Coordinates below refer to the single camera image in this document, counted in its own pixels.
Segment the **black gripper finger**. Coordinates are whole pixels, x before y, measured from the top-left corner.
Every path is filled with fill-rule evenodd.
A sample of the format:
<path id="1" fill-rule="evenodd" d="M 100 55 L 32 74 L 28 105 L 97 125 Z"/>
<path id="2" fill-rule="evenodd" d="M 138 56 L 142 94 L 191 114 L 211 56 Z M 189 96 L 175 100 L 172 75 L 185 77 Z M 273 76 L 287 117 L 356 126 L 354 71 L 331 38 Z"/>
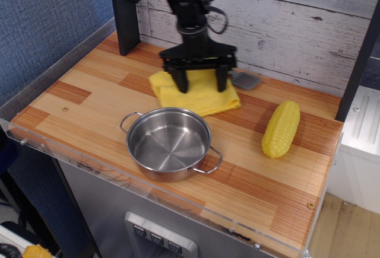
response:
<path id="1" fill-rule="evenodd" d="M 222 65 L 216 68 L 218 91 L 221 93 L 226 89 L 230 66 Z"/>
<path id="2" fill-rule="evenodd" d="M 186 71 L 183 70 L 170 70 L 169 74 L 172 76 L 178 90 L 182 93 L 188 92 L 188 79 Z"/>

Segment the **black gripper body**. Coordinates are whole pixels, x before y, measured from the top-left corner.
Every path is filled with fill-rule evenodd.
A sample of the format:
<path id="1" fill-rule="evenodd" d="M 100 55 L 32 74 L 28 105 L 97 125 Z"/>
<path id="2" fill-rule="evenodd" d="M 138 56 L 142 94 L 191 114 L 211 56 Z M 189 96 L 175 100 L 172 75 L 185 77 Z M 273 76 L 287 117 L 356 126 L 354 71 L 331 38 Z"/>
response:
<path id="1" fill-rule="evenodd" d="M 236 67 L 236 48 L 212 40 L 207 32 L 182 33 L 182 43 L 160 52 L 163 67 L 171 75 L 187 71 Z"/>

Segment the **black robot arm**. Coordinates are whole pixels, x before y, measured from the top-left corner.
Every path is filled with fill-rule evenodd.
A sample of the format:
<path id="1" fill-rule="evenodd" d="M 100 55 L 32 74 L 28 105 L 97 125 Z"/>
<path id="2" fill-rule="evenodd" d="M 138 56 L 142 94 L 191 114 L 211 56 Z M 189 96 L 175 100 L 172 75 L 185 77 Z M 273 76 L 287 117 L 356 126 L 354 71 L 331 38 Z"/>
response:
<path id="1" fill-rule="evenodd" d="M 140 0 L 125 0 L 137 4 Z M 236 66 L 234 46 L 212 40 L 208 32 L 212 29 L 207 14 L 224 11 L 211 6 L 213 0 L 167 0 L 172 14 L 177 18 L 176 29 L 182 36 L 182 44 L 160 52 L 163 68 L 168 72 L 178 90 L 188 90 L 187 71 L 214 69 L 217 88 L 226 89 L 227 76 Z"/>

